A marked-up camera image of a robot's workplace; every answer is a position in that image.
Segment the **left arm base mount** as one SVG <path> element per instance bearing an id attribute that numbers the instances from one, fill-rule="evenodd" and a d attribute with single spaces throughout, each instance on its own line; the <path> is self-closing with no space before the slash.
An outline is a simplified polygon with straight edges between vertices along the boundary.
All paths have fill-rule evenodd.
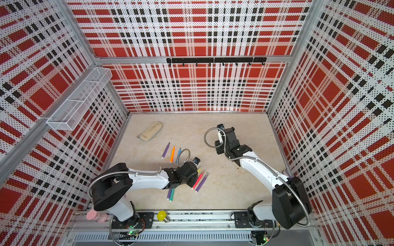
<path id="1" fill-rule="evenodd" d="M 153 212 L 139 212 L 125 221 L 115 217 L 112 229 L 151 229 L 155 214 Z"/>

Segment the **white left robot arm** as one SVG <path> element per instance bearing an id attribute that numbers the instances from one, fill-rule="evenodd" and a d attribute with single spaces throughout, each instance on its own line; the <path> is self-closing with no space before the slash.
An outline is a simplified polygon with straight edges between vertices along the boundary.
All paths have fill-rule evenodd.
<path id="1" fill-rule="evenodd" d="M 92 180 L 88 188 L 94 210 L 107 211 L 119 221 L 135 217 L 136 209 L 131 201 L 125 199 L 130 190 L 175 189 L 181 185 L 193 187 L 198 179 L 198 164 L 194 158 L 178 168 L 164 168 L 160 171 L 137 171 L 119 163 Z"/>

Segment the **purple marker pen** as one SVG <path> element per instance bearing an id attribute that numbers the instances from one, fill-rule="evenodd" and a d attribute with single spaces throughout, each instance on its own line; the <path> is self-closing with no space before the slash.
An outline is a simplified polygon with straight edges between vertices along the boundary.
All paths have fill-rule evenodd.
<path id="1" fill-rule="evenodd" d="M 165 150 L 164 150 L 164 152 L 162 154 L 162 158 L 165 158 L 166 153 L 168 152 L 169 146 L 170 146 L 170 142 L 167 144 L 167 146 L 166 146 L 166 148 L 165 148 Z"/>

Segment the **orange marker pen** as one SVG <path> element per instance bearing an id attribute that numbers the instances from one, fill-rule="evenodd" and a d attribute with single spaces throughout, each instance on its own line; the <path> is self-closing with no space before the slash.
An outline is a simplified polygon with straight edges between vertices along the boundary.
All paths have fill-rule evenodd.
<path id="1" fill-rule="evenodd" d="M 173 163 L 174 155 L 175 155 L 175 146 L 173 147 L 172 152 L 171 152 L 171 156 L 170 156 L 170 162 L 171 163 Z"/>

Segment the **pink marker pen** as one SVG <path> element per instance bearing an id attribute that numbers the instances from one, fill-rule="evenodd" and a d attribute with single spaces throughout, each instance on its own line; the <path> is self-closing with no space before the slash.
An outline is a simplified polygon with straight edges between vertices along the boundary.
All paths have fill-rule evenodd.
<path id="1" fill-rule="evenodd" d="M 200 173 L 200 175 L 199 175 L 199 177 L 198 177 L 196 183 L 195 183 L 194 186 L 192 187 L 193 190 L 197 187 L 197 185 L 199 184 L 200 180 L 203 178 L 204 174 L 205 174 L 205 171 L 202 171 L 202 172 Z"/>

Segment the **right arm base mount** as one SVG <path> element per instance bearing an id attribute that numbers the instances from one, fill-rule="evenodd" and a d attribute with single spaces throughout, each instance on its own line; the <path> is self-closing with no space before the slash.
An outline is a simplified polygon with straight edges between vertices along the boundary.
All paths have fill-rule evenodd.
<path id="1" fill-rule="evenodd" d="M 247 212 L 233 212 L 230 216 L 234 219 L 235 227 L 237 229 L 246 229 L 246 228 L 272 228 L 273 221 L 271 220 L 256 220 L 248 215 Z"/>

